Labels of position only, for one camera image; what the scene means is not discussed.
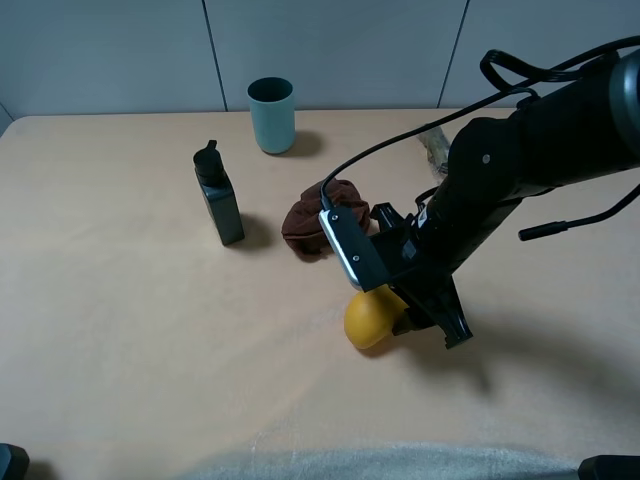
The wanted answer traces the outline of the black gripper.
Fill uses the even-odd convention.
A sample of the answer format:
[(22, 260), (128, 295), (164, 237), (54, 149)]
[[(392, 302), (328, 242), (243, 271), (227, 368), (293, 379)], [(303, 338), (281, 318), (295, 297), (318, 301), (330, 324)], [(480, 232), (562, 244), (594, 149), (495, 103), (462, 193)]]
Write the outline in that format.
[(373, 207), (379, 232), (372, 237), (391, 274), (391, 292), (405, 307), (394, 321), (400, 336), (438, 326), (445, 347), (452, 349), (473, 337), (452, 279), (455, 240), (452, 229), (431, 204), (405, 217), (390, 203)]

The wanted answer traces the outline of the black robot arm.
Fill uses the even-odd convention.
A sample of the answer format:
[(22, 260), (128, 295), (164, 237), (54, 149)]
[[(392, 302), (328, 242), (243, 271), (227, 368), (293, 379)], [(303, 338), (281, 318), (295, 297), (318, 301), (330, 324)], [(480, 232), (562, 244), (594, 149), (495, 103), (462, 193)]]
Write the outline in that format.
[(472, 335), (454, 272), (524, 199), (639, 164), (637, 52), (615, 47), (577, 69), (542, 69), (491, 50), (480, 69), (502, 93), (515, 91), (502, 70), (558, 89), (526, 92), (505, 119), (471, 120), (450, 146), (445, 179), (418, 197), (416, 214), (400, 217), (387, 204), (372, 212), (381, 227), (374, 244), (405, 305), (392, 333), (438, 327), (447, 347)]

